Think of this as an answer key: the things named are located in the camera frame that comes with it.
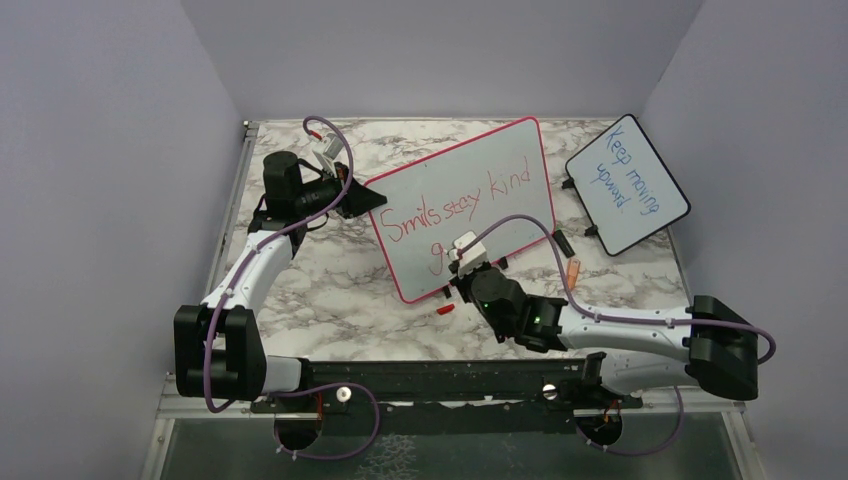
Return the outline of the red marker cap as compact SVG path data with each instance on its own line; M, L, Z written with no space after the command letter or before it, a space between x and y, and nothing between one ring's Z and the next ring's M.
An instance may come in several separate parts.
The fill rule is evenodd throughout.
M439 308L436 310L436 312L437 312L437 314L438 314L438 315L446 315L447 313L452 312L454 309L455 309L455 305L454 305L454 304L449 304L449 305L445 305L445 306L439 307Z

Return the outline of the pink framed whiteboard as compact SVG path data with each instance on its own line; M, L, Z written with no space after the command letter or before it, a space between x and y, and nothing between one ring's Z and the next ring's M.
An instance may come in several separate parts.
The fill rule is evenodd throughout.
M525 117L380 174L365 183L385 196L370 211L400 299L412 304L448 284L454 240L525 214L547 229L555 210L541 128Z

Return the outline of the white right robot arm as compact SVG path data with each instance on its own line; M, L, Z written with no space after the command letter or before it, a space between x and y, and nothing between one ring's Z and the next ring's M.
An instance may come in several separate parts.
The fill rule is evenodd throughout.
M564 298L528 294L489 263L465 274L456 266L449 270L451 285L498 342L511 339L538 353L620 351L578 378L578 396L589 406L600 407L616 394L671 386L698 386L738 401L759 396L758 335L712 296L697 295L691 305L667 310L579 308Z

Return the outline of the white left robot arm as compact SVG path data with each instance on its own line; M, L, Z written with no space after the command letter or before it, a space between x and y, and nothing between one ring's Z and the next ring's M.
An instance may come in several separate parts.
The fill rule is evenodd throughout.
M356 218L388 199L355 180L340 162L306 181L301 170L308 165L289 151L264 158L265 192L237 262L199 304L177 310L175 379L181 396L230 403L276 393L294 411L313 401L315 386L304 376L306 361L267 355L257 315L279 274L295 259L311 222L331 211Z

